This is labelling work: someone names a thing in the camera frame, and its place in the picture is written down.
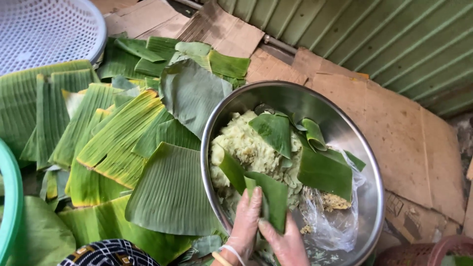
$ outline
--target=gloved hand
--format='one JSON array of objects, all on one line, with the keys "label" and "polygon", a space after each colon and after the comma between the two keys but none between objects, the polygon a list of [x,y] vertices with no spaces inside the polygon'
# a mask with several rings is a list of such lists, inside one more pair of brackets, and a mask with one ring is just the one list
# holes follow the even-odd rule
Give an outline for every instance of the gloved hand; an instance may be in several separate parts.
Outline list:
[{"label": "gloved hand", "polygon": [[253,252],[254,240],[258,231],[262,195],[261,187],[257,186],[253,190],[251,199],[249,199],[245,189],[236,207],[235,223],[226,245],[233,247],[243,261],[247,261]]},{"label": "gloved hand", "polygon": [[268,221],[262,219],[259,221],[258,227],[266,241],[271,245],[281,266],[310,266],[302,237],[290,211],[286,216],[286,232],[284,235],[278,234]]}]

